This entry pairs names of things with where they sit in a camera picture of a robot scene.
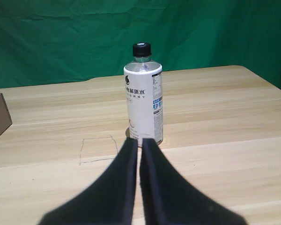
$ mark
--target wood grain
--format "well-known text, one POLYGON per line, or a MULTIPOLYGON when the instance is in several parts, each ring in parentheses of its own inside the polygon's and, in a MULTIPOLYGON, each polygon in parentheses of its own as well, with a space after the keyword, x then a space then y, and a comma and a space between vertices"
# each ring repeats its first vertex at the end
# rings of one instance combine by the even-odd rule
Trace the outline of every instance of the wood grain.
MULTIPOLYGON (((104 171, 128 126, 123 83, 0 90, 14 122, 0 137, 0 225, 36 224, 104 171)), ((164 72, 163 86, 170 162, 251 225, 281 225, 281 90, 240 66, 164 72)))

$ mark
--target black bottle cap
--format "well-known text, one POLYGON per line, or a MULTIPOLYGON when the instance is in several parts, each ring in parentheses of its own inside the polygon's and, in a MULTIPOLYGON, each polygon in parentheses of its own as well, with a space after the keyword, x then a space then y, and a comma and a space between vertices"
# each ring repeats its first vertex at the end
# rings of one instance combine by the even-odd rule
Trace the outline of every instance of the black bottle cap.
POLYGON ((134 57, 147 57, 151 54, 151 45, 147 42, 136 43, 132 47, 134 57))

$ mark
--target green cloth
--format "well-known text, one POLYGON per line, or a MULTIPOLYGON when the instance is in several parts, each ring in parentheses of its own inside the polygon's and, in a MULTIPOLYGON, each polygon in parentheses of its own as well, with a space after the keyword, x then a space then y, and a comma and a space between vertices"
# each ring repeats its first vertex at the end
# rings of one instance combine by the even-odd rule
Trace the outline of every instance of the green cloth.
POLYGON ((165 71, 242 65, 281 89, 281 0, 0 0, 0 88, 121 75, 143 41, 165 71))

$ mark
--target white bottle label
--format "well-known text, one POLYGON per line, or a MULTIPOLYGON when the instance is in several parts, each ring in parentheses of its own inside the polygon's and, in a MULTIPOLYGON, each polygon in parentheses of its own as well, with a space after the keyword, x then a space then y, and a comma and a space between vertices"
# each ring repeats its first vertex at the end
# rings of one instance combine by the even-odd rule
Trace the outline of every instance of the white bottle label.
POLYGON ((130 137, 142 145, 143 138, 163 139, 162 67, 153 71, 124 69, 130 137))

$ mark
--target bottle neck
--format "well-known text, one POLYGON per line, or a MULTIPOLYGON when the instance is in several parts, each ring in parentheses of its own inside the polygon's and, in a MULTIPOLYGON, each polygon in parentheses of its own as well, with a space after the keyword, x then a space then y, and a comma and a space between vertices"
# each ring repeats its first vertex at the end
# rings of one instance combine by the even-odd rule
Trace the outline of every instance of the bottle neck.
POLYGON ((151 56, 147 57, 135 57, 134 61, 136 62, 149 62, 151 60, 151 56))

